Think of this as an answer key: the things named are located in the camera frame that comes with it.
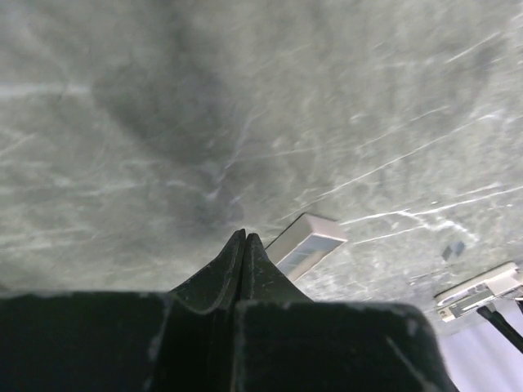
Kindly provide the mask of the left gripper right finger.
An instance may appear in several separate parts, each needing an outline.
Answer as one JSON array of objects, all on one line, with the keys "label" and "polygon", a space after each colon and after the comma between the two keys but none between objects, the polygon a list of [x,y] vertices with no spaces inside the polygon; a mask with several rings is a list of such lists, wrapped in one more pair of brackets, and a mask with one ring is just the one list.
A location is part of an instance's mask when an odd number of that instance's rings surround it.
[{"label": "left gripper right finger", "polygon": [[242,301],[238,391],[454,391],[436,335],[395,302]]}]

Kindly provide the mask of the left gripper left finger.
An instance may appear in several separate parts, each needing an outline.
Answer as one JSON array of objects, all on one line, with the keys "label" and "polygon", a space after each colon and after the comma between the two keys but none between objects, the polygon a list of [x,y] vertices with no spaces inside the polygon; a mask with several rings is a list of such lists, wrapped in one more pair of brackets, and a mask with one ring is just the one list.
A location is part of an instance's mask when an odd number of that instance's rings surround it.
[{"label": "left gripper left finger", "polygon": [[1,295],[4,391],[231,391],[245,233],[170,291]]}]

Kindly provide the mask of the white stapler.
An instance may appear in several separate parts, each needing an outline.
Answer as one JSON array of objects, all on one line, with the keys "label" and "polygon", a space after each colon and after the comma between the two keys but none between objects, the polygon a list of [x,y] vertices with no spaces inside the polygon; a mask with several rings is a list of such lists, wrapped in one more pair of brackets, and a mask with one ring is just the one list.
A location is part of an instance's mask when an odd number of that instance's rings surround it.
[{"label": "white stapler", "polygon": [[517,292],[522,292],[522,268],[509,261],[437,294],[436,312],[448,323]]}]

